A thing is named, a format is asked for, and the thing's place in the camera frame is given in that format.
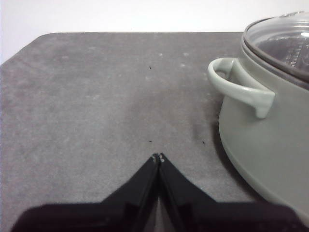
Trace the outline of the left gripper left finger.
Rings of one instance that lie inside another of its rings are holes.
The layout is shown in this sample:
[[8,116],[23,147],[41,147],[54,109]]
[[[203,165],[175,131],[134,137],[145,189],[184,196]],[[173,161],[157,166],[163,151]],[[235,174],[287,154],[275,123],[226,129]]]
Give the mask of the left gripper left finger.
[[141,232],[158,199],[159,155],[153,154],[99,203],[45,204],[26,210],[14,232]]

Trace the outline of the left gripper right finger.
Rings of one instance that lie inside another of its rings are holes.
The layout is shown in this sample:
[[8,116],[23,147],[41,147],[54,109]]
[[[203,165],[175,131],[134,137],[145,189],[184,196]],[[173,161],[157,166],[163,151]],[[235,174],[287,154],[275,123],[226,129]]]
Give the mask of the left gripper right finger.
[[178,232],[307,232],[287,206],[263,202],[218,202],[190,182],[163,154],[158,175],[162,199]]

